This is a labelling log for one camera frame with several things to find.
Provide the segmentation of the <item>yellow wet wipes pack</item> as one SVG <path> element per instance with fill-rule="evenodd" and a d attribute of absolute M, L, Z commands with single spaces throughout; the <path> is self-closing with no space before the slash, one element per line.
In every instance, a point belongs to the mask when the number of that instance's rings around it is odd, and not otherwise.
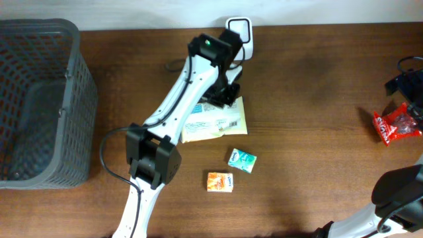
<path fill-rule="evenodd" d="M 226 135 L 247 135 L 243 97 L 223 108 L 198 103 L 182 128 L 180 141 L 188 143 L 220 138 Z"/>

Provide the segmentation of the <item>red snack bag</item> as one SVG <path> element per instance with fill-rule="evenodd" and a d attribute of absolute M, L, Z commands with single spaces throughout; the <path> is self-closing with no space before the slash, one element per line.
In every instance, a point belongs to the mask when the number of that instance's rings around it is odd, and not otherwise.
<path fill-rule="evenodd" d="M 407 112 L 408 104 L 402 103 L 392 113 L 381 116 L 373 113 L 373 126 L 382 142 L 389 146 L 392 141 L 422 136 L 417 121 Z"/>

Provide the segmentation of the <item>teal tissue pack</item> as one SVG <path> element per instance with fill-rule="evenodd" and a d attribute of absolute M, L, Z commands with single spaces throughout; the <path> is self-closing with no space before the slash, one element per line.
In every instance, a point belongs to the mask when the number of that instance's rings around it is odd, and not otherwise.
<path fill-rule="evenodd" d="M 256 160 L 257 156 L 239 149 L 234 149 L 229 157 L 228 165 L 251 174 Z"/>

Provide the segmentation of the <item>orange tissue pack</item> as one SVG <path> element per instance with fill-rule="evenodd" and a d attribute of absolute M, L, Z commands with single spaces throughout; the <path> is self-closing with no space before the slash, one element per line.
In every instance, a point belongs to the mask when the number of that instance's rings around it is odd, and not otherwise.
<path fill-rule="evenodd" d="M 208 173 L 208 192 L 232 192 L 234 188 L 232 173 Z"/>

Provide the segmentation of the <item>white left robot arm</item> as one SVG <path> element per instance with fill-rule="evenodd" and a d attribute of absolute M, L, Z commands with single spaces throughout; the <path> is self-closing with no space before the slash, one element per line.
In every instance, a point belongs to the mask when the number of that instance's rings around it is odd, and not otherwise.
<path fill-rule="evenodd" d="M 122 129 L 130 191 L 114 237 L 146 237 L 158 195 L 180 167 L 176 146 L 188 116 L 199 102 L 223 108 L 236 101 L 240 90 L 236 81 L 243 69 L 233 61 L 242 49 L 240 35 L 228 29 L 217 38 L 207 34 L 193 38 L 181 74 L 159 108 L 142 125 Z"/>

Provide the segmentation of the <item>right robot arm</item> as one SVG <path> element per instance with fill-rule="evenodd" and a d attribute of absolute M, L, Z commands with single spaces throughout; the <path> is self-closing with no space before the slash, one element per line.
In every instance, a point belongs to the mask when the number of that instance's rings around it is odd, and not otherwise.
<path fill-rule="evenodd" d="M 388 95 L 400 91 L 404 112 L 422 131 L 422 70 L 402 71 L 385 84 Z M 351 217 L 329 222 L 313 237 L 388 237 L 422 229 L 422 159 L 410 167 L 386 172 L 376 183 L 371 203 Z"/>

